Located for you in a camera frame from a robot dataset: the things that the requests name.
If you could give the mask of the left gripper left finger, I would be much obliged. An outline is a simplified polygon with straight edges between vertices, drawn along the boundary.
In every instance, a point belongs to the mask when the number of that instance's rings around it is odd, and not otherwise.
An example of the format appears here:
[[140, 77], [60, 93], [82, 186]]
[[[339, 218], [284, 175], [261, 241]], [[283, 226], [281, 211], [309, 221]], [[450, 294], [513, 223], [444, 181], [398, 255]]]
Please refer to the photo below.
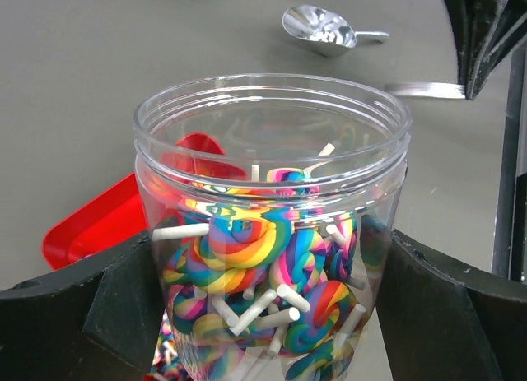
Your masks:
[[140, 380], [164, 304], [147, 233], [1, 293], [3, 380]]

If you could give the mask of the silver metal scoop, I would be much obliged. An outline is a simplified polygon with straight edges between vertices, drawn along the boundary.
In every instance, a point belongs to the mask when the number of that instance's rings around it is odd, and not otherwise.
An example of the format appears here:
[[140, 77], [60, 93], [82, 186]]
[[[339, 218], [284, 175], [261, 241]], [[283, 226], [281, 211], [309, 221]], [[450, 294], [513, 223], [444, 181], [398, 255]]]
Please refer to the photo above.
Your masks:
[[326, 58], [337, 58], [360, 44], [382, 44], [390, 35], [384, 31], [358, 31], [338, 13], [302, 4], [282, 15], [282, 28], [303, 46]]

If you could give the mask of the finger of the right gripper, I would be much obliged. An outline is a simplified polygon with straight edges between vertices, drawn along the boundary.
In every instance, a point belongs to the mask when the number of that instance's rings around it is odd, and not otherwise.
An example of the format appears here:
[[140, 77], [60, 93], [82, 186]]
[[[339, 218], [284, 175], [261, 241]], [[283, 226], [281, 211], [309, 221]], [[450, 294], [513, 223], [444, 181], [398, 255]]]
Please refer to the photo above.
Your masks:
[[443, 0], [457, 55], [457, 83], [474, 100], [497, 65], [526, 40], [526, 0]]

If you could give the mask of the red candy tray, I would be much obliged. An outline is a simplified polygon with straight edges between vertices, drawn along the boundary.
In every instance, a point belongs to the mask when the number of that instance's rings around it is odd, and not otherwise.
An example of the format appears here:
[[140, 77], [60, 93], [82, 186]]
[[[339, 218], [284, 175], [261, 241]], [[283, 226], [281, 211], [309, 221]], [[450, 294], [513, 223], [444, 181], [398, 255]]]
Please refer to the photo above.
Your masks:
[[[203, 132], [190, 133], [174, 145], [225, 155], [218, 142]], [[221, 179], [248, 180], [246, 171], [232, 164], [170, 154], [163, 158], [170, 166], [184, 167], [188, 172]], [[41, 252], [56, 270], [115, 246], [146, 228], [138, 185], [135, 174], [131, 173], [49, 230], [42, 240]]]

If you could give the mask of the clear glass jar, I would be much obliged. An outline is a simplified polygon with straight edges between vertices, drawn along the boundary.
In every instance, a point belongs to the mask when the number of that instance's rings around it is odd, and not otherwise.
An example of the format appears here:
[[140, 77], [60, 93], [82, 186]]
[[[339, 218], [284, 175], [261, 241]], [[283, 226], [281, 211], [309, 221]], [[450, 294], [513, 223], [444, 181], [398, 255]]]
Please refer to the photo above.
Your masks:
[[344, 380], [375, 308], [412, 118], [328, 77], [173, 86], [134, 116], [135, 177], [196, 380]]

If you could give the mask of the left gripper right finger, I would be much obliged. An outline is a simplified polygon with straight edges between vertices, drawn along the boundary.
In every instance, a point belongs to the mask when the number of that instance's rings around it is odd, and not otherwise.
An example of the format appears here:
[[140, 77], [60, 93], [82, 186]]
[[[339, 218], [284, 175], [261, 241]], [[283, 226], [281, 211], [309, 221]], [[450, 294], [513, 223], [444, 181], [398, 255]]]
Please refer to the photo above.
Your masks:
[[526, 286], [400, 231], [378, 316], [395, 380], [526, 378]]

